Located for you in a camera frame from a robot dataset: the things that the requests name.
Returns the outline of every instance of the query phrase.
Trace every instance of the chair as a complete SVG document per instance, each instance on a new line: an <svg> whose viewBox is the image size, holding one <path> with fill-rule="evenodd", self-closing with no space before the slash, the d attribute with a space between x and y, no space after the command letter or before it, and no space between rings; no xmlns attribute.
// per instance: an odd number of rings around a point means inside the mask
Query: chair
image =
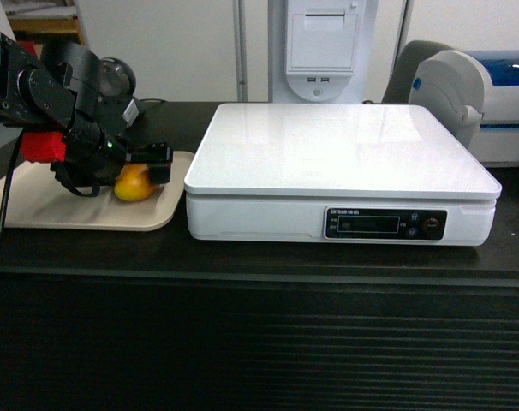
<svg viewBox="0 0 519 411"><path fill-rule="evenodd" d="M413 40L407 43L397 59L381 103L407 104L418 66L442 50L454 48L435 41Z"/></svg>

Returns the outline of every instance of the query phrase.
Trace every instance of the red component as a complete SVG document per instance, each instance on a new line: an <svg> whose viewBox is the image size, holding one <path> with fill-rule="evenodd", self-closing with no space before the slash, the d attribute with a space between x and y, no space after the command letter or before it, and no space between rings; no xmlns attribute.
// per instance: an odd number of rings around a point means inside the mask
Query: red component
<svg viewBox="0 0 519 411"><path fill-rule="evenodd" d="M21 152L31 163L54 163L65 160L65 143L60 131L27 131L23 134Z"/></svg>
<svg viewBox="0 0 519 411"><path fill-rule="evenodd" d="M32 55L37 57L34 41L18 41L18 44L22 46L24 49L26 49L26 51L30 52Z"/></svg>

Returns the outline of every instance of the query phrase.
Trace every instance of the digital scale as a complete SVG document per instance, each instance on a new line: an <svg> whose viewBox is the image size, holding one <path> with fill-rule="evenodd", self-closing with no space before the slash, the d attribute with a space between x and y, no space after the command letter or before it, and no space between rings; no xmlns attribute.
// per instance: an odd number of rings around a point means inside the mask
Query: digital scale
<svg viewBox="0 0 519 411"><path fill-rule="evenodd" d="M223 104L185 177L201 240L480 245L501 185L424 108Z"/></svg>

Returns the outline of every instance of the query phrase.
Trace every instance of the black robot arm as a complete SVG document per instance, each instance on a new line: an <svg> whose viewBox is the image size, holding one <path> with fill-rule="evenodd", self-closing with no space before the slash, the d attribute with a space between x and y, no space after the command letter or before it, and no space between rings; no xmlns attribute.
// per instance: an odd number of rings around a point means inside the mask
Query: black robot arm
<svg viewBox="0 0 519 411"><path fill-rule="evenodd" d="M124 62L63 41L47 43L39 60L0 33L0 123L23 127L24 158L51 163L74 194L114 185L126 163L147 163L153 184L170 179L165 143L130 150L127 129L140 115L134 90Z"/></svg>

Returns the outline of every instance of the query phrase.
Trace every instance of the tray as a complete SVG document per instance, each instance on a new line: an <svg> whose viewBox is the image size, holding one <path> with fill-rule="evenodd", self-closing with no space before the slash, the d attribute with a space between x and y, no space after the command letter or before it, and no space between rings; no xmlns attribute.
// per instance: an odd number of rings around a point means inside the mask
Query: tray
<svg viewBox="0 0 519 411"><path fill-rule="evenodd" d="M183 193L183 178L194 155L174 152L170 182L147 200L119 200L112 187L95 198L73 195L55 180L49 164L16 168L10 189L6 226L32 229L152 231L166 225ZM0 204L4 178L0 180Z"/></svg>

